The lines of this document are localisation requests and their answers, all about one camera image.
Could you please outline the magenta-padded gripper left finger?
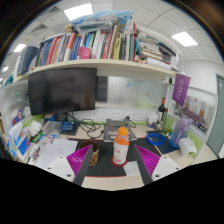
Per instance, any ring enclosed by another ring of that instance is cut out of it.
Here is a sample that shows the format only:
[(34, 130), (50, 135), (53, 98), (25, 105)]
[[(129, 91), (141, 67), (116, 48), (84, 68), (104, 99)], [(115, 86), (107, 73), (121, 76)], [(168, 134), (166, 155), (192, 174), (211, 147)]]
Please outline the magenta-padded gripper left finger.
[(81, 186), (86, 176), (92, 155), (93, 145), (87, 145), (67, 157), (57, 157), (45, 170)]

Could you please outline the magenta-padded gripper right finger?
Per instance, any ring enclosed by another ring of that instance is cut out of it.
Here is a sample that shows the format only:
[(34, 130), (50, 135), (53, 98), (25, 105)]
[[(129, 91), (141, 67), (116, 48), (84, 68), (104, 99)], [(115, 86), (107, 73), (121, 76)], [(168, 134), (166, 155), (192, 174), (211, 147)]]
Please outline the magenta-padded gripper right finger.
[(145, 185), (181, 170), (169, 156), (158, 156), (142, 146), (135, 145), (133, 154)]

